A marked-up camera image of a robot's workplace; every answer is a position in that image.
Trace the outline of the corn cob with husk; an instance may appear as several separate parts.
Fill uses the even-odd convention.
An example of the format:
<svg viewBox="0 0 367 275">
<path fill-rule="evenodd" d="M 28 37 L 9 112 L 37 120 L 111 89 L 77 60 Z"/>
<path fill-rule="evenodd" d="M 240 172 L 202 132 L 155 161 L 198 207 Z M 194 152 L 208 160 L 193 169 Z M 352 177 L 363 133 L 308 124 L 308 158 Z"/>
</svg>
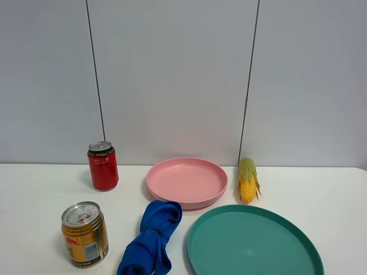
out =
<svg viewBox="0 0 367 275">
<path fill-rule="evenodd" d="M 260 185 L 257 179 L 255 162 L 251 158 L 244 158 L 239 161 L 237 166 L 238 189 L 240 199 L 246 204 L 254 199 L 259 200 L 261 196 Z"/>
</svg>

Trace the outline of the pink plate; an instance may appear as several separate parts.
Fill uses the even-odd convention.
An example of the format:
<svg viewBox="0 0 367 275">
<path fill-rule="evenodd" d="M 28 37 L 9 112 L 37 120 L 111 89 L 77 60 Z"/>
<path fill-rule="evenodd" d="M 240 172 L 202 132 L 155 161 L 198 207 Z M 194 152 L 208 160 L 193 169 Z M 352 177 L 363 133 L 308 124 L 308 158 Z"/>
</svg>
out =
<svg viewBox="0 0 367 275">
<path fill-rule="evenodd" d="M 184 210 L 208 207 L 228 186 L 228 176 L 218 165 L 199 158 L 173 158 L 154 165 L 146 175 L 156 199 L 178 202 Z"/>
</svg>

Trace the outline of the red soda can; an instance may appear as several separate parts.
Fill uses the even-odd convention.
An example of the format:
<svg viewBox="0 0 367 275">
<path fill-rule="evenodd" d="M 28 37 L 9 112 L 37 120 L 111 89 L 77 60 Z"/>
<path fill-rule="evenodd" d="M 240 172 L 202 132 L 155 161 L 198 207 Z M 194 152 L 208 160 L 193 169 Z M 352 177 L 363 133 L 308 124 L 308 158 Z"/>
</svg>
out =
<svg viewBox="0 0 367 275">
<path fill-rule="evenodd" d="M 107 141 L 92 143 L 88 146 L 87 155 L 93 187 L 99 191 L 115 188 L 119 175 L 112 143 Z"/>
</svg>

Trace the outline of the teal plate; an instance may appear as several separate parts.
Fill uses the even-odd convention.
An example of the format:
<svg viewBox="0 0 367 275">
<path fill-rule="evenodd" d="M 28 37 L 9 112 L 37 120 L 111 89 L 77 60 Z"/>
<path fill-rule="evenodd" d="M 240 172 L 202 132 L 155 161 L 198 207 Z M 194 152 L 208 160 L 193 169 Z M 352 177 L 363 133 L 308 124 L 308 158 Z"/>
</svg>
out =
<svg viewBox="0 0 367 275">
<path fill-rule="evenodd" d="M 287 219 L 255 206 L 226 205 L 200 216 L 188 236 L 195 274 L 324 274 L 310 239 Z"/>
</svg>

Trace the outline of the blue cloth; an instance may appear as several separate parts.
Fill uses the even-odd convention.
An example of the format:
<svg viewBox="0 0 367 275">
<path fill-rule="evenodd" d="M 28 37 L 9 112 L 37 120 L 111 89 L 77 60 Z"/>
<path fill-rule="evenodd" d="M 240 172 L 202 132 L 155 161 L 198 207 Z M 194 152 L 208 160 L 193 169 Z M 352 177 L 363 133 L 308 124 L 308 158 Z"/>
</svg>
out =
<svg viewBox="0 0 367 275">
<path fill-rule="evenodd" d="M 139 235 L 126 247 L 117 274 L 168 274 L 167 243 L 182 219 L 182 207 L 155 200 L 146 207 Z"/>
</svg>

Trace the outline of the gold energy drink can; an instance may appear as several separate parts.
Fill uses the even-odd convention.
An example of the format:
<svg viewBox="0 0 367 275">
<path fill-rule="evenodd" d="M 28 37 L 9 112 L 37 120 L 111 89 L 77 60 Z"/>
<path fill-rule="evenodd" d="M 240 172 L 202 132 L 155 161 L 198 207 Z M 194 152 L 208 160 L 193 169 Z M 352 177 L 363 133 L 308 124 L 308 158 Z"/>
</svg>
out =
<svg viewBox="0 0 367 275">
<path fill-rule="evenodd" d="M 61 216 L 61 231 L 73 266 L 90 268 L 106 258 L 108 235 L 97 203 L 84 201 L 68 207 Z"/>
</svg>

